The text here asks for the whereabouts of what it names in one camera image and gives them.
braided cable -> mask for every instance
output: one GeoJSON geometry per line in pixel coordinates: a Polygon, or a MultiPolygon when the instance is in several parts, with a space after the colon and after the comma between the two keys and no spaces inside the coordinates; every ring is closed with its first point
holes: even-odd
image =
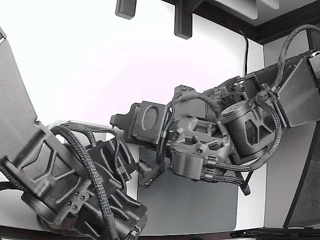
{"type": "Polygon", "coordinates": [[[76,154],[80,158],[80,162],[87,171],[89,179],[93,184],[93,190],[97,196],[99,206],[101,208],[102,218],[107,227],[108,233],[112,235],[113,239],[118,239],[118,233],[115,229],[115,219],[113,217],[102,179],[88,151],[68,128],[58,125],[53,127],[51,131],[54,135],[61,135],[64,137],[66,141],[74,148],[76,154]]]}
{"type": "Polygon", "coordinates": [[[294,37],[298,33],[302,32],[304,30],[307,30],[307,29],[310,29],[310,30],[313,30],[313,31],[316,31],[316,32],[320,33],[320,27],[317,27],[317,26],[314,26],[314,25],[310,25],[310,24],[305,24],[305,25],[297,27],[286,38],[286,40],[285,40],[285,42],[284,42],[284,44],[282,46],[280,55],[279,55],[279,59],[278,59],[278,75],[277,75],[275,81],[273,82],[273,84],[271,85],[271,90],[273,92],[275,92],[277,90],[280,82],[282,81],[282,78],[283,78],[283,75],[284,75],[284,69],[285,69],[286,55],[287,55],[287,51],[288,51],[290,43],[292,42],[292,40],[294,39],[294,37]]]}

dark trim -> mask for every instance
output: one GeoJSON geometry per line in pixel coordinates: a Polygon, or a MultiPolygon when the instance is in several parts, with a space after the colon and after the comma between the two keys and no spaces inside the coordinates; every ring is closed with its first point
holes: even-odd
{"type": "MultiPolygon", "coordinates": [[[[92,240],[90,237],[64,236],[49,231],[37,231],[8,226],[0,226],[0,237],[16,240],[92,240]]],[[[207,240],[231,239],[231,232],[204,233],[194,235],[140,236],[139,240],[190,240],[203,238],[207,240]]]]}
{"type": "Polygon", "coordinates": [[[37,231],[9,226],[0,226],[0,236],[17,240],[91,240],[89,237],[63,236],[49,231],[37,231]]]}
{"type": "Polygon", "coordinates": [[[289,35],[296,27],[320,23],[320,1],[295,9],[256,27],[258,43],[264,45],[289,35]]]}
{"type": "Polygon", "coordinates": [[[234,238],[252,238],[261,240],[317,240],[320,229],[316,228],[257,228],[235,231],[234,238]]]}
{"type": "Polygon", "coordinates": [[[316,146],[316,143],[317,143],[317,139],[319,137],[319,132],[320,132],[320,122],[317,122],[316,126],[315,126],[315,129],[314,129],[314,133],[313,133],[311,145],[310,145],[310,148],[309,148],[309,152],[308,152],[308,155],[306,157],[306,161],[305,161],[305,164],[304,164],[304,167],[303,167],[301,178],[300,178],[298,187],[297,187],[297,189],[295,191],[295,194],[294,194],[294,197],[293,197],[289,212],[288,212],[288,214],[286,216],[286,219],[284,221],[284,224],[283,224],[284,228],[288,227],[288,225],[290,223],[290,219],[291,219],[291,217],[292,217],[292,215],[294,213],[297,201],[299,199],[302,187],[303,187],[305,179],[306,179],[306,175],[308,173],[308,169],[309,169],[309,166],[310,166],[311,159],[312,159],[313,154],[314,154],[314,150],[315,150],[315,146],[316,146]]]}

black cable sheath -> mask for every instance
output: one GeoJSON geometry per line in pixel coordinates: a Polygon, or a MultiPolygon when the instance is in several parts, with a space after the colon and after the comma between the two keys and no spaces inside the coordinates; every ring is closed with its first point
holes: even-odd
{"type": "Polygon", "coordinates": [[[0,191],[2,190],[20,190],[10,181],[2,181],[0,182],[0,191]]]}
{"type": "Polygon", "coordinates": [[[115,219],[109,204],[109,200],[94,162],[91,159],[86,148],[79,141],[79,139],[66,127],[55,126],[51,129],[54,135],[61,135],[74,148],[78,155],[80,162],[86,169],[89,179],[93,184],[93,190],[97,196],[99,206],[101,207],[102,218],[105,224],[105,233],[109,235],[110,239],[119,239],[116,229],[115,219]]]}
{"type": "MultiPolygon", "coordinates": [[[[123,143],[121,143],[118,133],[114,129],[109,129],[109,128],[102,128],[102,129],[99,129],[99,130],[98,129],[97,130],[96,129],[92,129],[92,132],[95,132],[95,133],[109,133],[109,134],[112,134],[114,136],[114,138],[115,138],[114,165],[115,165],[116,170],[119,171],[119,163],[118,163],[118,161],[120,161],[119,160],[120,145],[122,146],[123,149],[125,147],[124,147],[123,143]]],[[[130,156],[129,156],[128,152],[124,151],[124,154],[130,160],[130,156]]],[[[128,172],[124,168],[124,165],[123,165],[122,162],[121,162],[121,165],[122,165],[121,169],[126,174],[128,174],[128,172]]],[[[122,182],[122,190],[126,194],[127,191],[128,191],[126,180],[125,180],[124,176],[121,174],[121,172],[118,172],[118,175],[119,175],[119,177],[121,179],[121,182],[122,182]]]]}
{"type": "Polygon", "coordinates": [[[90,145],[93,145],[94,147],[96,146],[95,135],[93,134],[93,132],[90,129],[85,128],[83,131],[81,131],[79,129],[74,129],[72,127],[70,128],[70,124],[69,123],[63,123],[60,126],[63,126],[65,128],[70,129],[71,131],[78,132],[78,133],[81,133],[81,134],[85,135],[86,138],[89,140],[90,145]]]}

shelf bracket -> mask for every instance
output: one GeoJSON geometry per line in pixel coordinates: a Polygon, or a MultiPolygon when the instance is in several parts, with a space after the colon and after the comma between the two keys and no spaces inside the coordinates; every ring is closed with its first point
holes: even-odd
{"type": "Polygon", "coordinates": [[[192,37],[193,12],[204,0],[177,0],[175,4],[174,34],[183,39],[192,37]]]}
{"type": "Polygon", "coordinates": [[[115,15],[124,19],[132,19],[136,14],[137,0],[117,0],[115,15]]]}

bolt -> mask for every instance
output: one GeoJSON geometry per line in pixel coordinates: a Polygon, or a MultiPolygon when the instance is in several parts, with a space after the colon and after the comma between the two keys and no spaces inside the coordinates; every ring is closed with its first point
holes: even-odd
{"type": "Polygon", "coordinates": [[[240,89],[239,89],[239,93],[243,93],[245,90],[246,90],[245,87],[242,86],[242,87],[240,87],[240,89]]]}

